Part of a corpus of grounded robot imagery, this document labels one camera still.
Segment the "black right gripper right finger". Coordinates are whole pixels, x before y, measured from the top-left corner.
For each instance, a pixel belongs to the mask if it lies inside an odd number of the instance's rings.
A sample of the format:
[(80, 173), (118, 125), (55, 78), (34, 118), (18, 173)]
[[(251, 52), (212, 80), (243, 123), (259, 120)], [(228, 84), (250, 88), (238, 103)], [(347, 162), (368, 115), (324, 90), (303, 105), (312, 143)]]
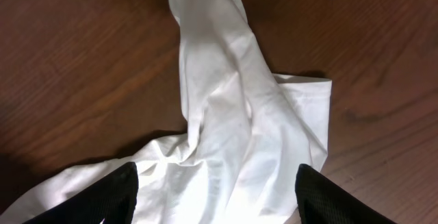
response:
[(302, 224), (395, 224), (307, 164), (298, 168), (295, 192)]

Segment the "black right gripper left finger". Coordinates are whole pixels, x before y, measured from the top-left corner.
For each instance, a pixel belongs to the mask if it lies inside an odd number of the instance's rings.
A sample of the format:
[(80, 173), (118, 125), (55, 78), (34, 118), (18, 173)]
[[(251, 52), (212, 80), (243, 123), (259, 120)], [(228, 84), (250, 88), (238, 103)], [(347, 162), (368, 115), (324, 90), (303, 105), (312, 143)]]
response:
[(136, 164), (127, 162), (24, 224), (131, 224), (138, 189)]

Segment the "white printed t-shirt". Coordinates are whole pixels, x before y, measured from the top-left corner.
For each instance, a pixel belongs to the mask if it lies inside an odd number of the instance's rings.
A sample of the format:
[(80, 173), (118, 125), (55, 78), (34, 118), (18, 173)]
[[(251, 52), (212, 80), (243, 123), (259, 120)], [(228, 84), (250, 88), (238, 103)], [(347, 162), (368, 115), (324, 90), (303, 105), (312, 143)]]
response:
[(24, 223), (127, 162), (139, 183), (131, 223), (284, 223), (294, 213), (298, 167), (320, 170), (328, 155), (331, 80), (272, 73), (241, 0), (169, 6), (187, 132), (65, 169), (17, 199), (2, 223)]

